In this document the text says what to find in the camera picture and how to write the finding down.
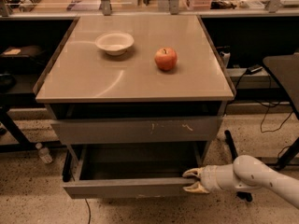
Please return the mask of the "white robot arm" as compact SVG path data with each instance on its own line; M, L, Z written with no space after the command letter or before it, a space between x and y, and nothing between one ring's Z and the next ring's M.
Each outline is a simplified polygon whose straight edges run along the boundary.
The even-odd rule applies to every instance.
M189 193L210 193L215 190L250 192L269 189L299 208L299 180L271 169L260 160L241 155L232 164L192 168L182 175L196 181L183 189Z

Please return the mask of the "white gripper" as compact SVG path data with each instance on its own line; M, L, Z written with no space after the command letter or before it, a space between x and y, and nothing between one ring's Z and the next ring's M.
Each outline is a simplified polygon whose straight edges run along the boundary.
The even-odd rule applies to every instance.
M189 193L208 194L216 190L235 190L237 178L233 171L233 165L208 165L206 167L192 168L185 171L184 178L196 177L196 181L183 189Z

